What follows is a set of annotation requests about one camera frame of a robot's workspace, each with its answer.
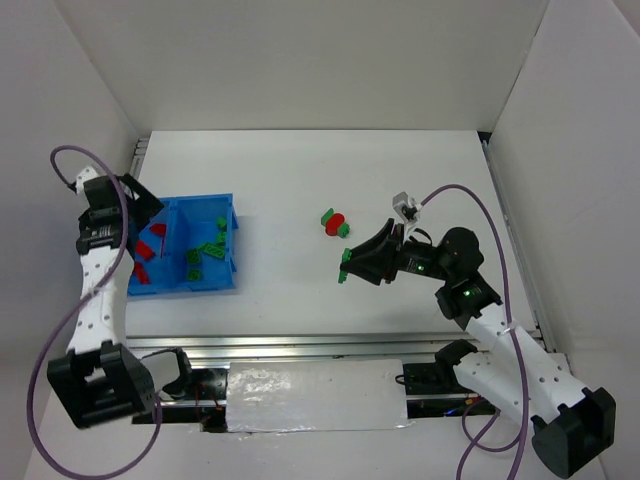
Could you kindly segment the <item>green lego plate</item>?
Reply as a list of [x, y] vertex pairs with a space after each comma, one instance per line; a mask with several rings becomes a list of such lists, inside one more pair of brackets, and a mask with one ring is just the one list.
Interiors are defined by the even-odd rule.
[[221, 259], [223, 260], [225, 258], [226, 255], [226, 250], [223, 246], [221, 245], [216, 245], [210, 242], [206, 242], [204, 243], [201, 247], [200, 247], [200, 251], [204, 254], [204, 255], [208, 255], [210, 257], [216, 258], [216, 259]]

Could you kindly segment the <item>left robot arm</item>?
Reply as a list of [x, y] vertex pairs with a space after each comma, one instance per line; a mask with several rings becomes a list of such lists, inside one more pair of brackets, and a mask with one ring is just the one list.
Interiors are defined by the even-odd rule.
[[131, 175], [118, 180], [115, 186], [87, 166], [74, 182], [85, 208], [76, 241], [85, 302], [73, 316], [65, 355], [48, 363], [47, 379], [79, 429], [149, 412], [159, 392], [179, 394], [191, 381], [182, 349], [137, 358], [126, 346], [127, 290], [138, 235], [164, 206]]

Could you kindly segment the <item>red curved lego brick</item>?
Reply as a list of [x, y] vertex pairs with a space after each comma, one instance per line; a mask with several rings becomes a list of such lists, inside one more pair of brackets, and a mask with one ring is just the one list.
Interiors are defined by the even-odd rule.
[[149, 231], [160, 238], [164, 238], [167, 232], [167, 225], [164, 223], [154, 223], [149, 227]]

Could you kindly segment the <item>red round lego brick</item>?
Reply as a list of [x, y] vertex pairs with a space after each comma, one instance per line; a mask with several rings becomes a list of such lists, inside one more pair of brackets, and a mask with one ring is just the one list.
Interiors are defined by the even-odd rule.
[[344, 224], [345, 217], [341, 213], [331, 214], [324, 223], [325, 233], [329, 236], [337, 236], [339, 228]]

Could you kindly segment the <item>green square lego brick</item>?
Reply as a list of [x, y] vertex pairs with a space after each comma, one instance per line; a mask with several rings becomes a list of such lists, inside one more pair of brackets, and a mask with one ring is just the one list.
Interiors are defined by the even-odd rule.
[[189, 265], [198, 265], [202, 262], [201, 252], [198, 248], [188, 249], [185, 256]]

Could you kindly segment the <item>red studded lego brick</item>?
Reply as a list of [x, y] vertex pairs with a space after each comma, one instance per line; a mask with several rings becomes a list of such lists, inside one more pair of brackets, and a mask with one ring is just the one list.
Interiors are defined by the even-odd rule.
[[144, 265], [140, 262], [136, 262], [134, 264], [134, 270], [133, 270], [134, 276], [137, 280], [137, 282], [140, 285], [149, 285], [151, 283], [150, 277], [148, 275], [148, 273], [146, 272]]

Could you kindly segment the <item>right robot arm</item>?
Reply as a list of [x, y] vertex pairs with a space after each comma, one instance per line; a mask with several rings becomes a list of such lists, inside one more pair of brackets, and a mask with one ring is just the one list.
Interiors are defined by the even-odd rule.
[[438, 245], [419, 242], [388, 220], [370, 240], [344, 251], [340, 277], [379, 285], [400, 272], [443, 281], [437, 291], [445, 318], [470, 335], [437, 352], [445, 384], [471, 390], [533, 431], [532, 446], [554, 475], [568, 479], [614, 441], [616, 403], [589, 389], [529, 333], [507, 319], [500, 295], [484, 280], [474, 232], [450, 229]]

